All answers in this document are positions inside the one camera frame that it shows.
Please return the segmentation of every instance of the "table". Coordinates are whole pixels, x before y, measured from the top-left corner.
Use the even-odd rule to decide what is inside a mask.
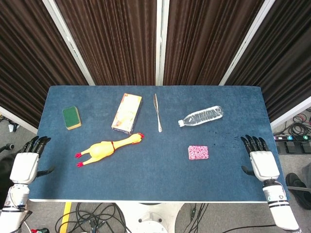
[[[118,149],[103,160],[76,167],[75,153],[100,141],[121,140],[111,129],[124,93],[142,96],[134,132],[145,134],[140,144]],[[163,132],[158,132],[153,94],[157,94]],[[82,126],[68,131],[62,110],[75,105]],[[195,127],[178,120],[214,105],[221,119]],[[140,202],[265,202],[262,183],[247,176],[241,165],[251,163],[240,136],[263,137],[275,156],[284,182],[276,145],[259,87],[252,86],[52,86],[38,135],[51,141],[39,169],[51,174],[30,185],[32,201]],[[209,159],[190,161],[189,145],[208,146]]]

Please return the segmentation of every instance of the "brown curtain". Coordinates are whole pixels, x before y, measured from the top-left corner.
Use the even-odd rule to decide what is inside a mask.
[[[97,85],[153,85],[156,0],[56,0]]]
[[[87,85],[42,0],[0,1],[0,106],[38,127],[51,85]]]
[[[263,0],[170,0],[164,85],[218,85]]]
[[[226,85],[260,86],[271,121],[311,96],[311,1],[277,0]]]

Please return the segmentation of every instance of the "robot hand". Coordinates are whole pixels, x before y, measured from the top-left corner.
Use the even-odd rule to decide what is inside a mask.
[[[302,233],[287,201],[284,188],[277,180],[280,175],[273,154],[260,137],[241,137],[249,154],[253,170],[242,166],[242,170],[263,182],[263,192],[276,225],[285,231]]]
[[[27,142],[23,149],[16,155],[10,179],[14,186],[9,189],[5,200],[2,214],[0,215],[1,232],[18,233],[22,223],[31,215],[27,211],[26,202],[28,199],[30,184],[36,177],[51,173],[54,168],[51,167],[45,171],[37,172],[39,158],[45,145],[50,141],[48,137],[34,137]]]

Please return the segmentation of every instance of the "sponge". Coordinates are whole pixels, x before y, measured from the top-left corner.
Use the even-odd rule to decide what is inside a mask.
[[[208,148],[206,146],[189,146],[189,159],[208,159]]]
[[[63,110],[65,125],[68,130],[72,130],[80,127],[81,120],[79,117],[78,109],[76,106],[72,106]]]

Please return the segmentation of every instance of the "pink sponge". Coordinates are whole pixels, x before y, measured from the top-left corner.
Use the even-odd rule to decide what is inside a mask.
[[[208,149],[206,146],[189,146],[188,147],[189,159],[208,159]]]

